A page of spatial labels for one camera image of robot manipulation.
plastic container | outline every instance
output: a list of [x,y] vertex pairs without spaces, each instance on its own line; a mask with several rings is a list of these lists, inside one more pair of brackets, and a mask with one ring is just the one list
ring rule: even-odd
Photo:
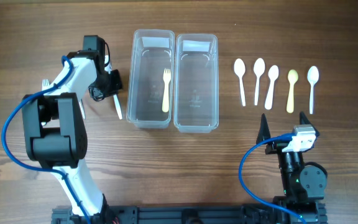
[[[167,128],[172,111],[175,34],[170,30],[137,30],[134,34],[127,120],[138,128]],[[171,70],[169,111],[162,111],[163,73]]]
[[174,123],[183,133],[209,133],[219,124],[218,39],[177,38]]

brown wooden surface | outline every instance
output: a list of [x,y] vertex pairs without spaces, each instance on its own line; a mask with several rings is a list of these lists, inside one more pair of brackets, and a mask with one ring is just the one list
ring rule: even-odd
[[[88,132],[86,160],[110,205],[241,204],[254,202],[242,190],[237,169],[254,145],[260,115],[266,113],[273,136],[289,132],[298,113],[308,111],[307,69],[318,66],[315,114],[320,130],[305,161],[329,172],[326,203],[330,223],[358,223],[358,2],[234,1],[114,2],[0,5],[0,133],[4,120],[27,93],[53,80],[60,57],[81,49],[85,34],[98,34],[110,46],[126,90],[132,37],[137,29],[212,33],[219,39],[219,127],[210,134],[168,129],[137,129],[118,120],[114,103],[84,97]],[[269,84],[260,82],[259,105],[253,105],[259,57],[280,67],[273,108],[264,109]],[[232,71],[245,61],[247,106],[239,98]],[[285,111],[287,73],[298,71],[295,112]],[[127,91],[119,94],[126,112]],[[22,161],[36,165],[24,150],[21,114],[11,123],[8,144]],[[258,149],[245,165],[244,178],[266,200],[282,195],[276,156]],[[0,223],[50,223],[51,209],[69,205],[59,183],[11,162],[0,142]]]

yellow spoon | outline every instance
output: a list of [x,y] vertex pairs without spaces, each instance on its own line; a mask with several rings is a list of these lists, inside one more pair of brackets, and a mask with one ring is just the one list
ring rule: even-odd
[[288,93],[287,112],[293,112],[293,86],[298,81],[298,73],[293,69],[288,72],[288,81],[290,82],[290,92]]

spoon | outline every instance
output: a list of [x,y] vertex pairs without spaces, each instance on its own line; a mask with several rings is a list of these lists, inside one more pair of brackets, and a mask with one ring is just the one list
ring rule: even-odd
[[312,66],[308,71],[308,81],[310,83],[310,101],[309,101],[309,112],[313,114],[314,104],[314,85],[318,81],[319,74],[316,66]]
[[288,81],[290,82],[290,92],[288,93],[287,112],[293,112],[293,86],[298,81],[298,73],[293,69],[288,72]]
[[268,88],[265,108],[266,110],[272,109],[273,105],[273,91],[274,91],[274,81],[278,78],[278,67],[277,65],[273,65],[268,71],[268,77],[270,79],[270,86]]
[[240,79],[240,94],[241,94],[242,106],[246,106],[246,95],[244,94],[244,84],[242,83],[242,77],[244,76],[245,72],[246,72],[246,65],[241,59],[238,58],[234,62],[234,73]]
[[255,106],[258,105],[259,78],[263,75],[264,72],[265,72],[265,62],[263,59],[258,58],[254,65],[254,73],[256,75],[255,99],[254,99]]

wood grain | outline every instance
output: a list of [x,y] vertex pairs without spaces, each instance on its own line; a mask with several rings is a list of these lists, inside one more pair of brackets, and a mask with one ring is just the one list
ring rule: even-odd
[[[242,155],[255,143],[260,115],[273,136],[291,131],[298,113],[308,111],[307,69],[316,65],[314,115],[321,132],[304,155],[329,172],[326,199],[330,223],[358,223],[358,1],[150,1],[62,4],[0,4],[0,134],[4,120],[43,78],[54,79],[60,57],[81,49],[83,36],[98,34],[109,43],[113,65],[125,90],[132,37],[137,29],[212,33],[219,40],[219,127],[211,134],[137,129],[118,120],[112,99],[84,97],[88,132],[86,160],[110,205],[241,204],[253,202],[236,178]],[[260,81],[259,105],[241,106],[237,58],[247,66],[246,98],[252,102],[253,63],[262,57],[278,65],[273,108],[264,109],[269,80]],[[285,111],[287,73],[298,71],[295,111]],[[9,127],[8,145],[26,163],[21,115]],[[282,195],[275,156],[255,151],[244,178],[266,200]],[[69,205],[50,174],[24,170],[0,143],[0,223],[50,223],[51,209]]]

